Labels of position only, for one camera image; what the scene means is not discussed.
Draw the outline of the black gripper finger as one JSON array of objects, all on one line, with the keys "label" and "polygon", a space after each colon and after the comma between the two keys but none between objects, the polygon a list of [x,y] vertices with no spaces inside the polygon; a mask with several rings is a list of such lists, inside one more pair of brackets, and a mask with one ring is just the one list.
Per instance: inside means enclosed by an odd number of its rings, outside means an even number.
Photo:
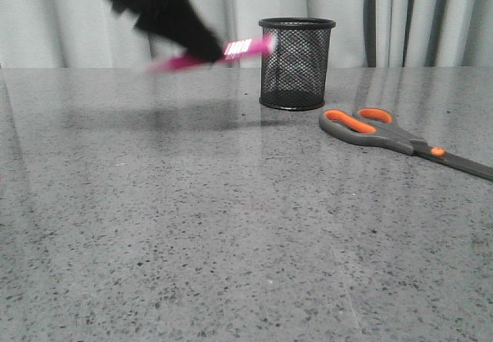
[{"label": "black gripper finger", "polygon": [[189,0],[152,0],[139,14],[136,27],[169,39],[205,62],[216,62],[223,50]]}]

